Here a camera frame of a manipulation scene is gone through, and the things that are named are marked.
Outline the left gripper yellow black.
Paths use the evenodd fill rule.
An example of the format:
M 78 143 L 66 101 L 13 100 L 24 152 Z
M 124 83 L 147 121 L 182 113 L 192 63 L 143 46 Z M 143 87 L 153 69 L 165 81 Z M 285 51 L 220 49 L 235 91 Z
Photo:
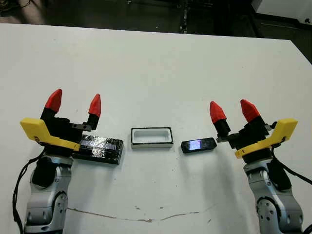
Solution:
M 43 119 L 51 119 L 59 111 L 61 105 L 62 90 L 55 90 L 48 98 L 41 119 L 24 118 L 20 125 L 30 140 L 43 146 L 61 147 L 79 151 L 82 132 L 90 132 L 96 129 L 101 115 L 101 98 L 96 94 L 89 107 L 89 117 L 84 124 L 75 124 L 63 120 L 53 120 L 45 123 Z

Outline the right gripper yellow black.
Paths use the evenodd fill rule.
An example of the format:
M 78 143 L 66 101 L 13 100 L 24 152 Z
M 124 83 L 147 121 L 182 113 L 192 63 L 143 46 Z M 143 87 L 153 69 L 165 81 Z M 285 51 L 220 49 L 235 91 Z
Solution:
M 247 123 L 238 133 L 231 131 L 223 109 L 214 101 L 210 102 L 210 117 L 217 131 L 217 142 L 228 142 L 236 149 L 236 158 L 245 162 L 255 161 L 264 155 L 264 150 L 289 140 L 298 124 L 293 118 L 284 118 L 268 125 L 264 122 L 256 106 L 246 99 L 240 101 L 241 110 Z

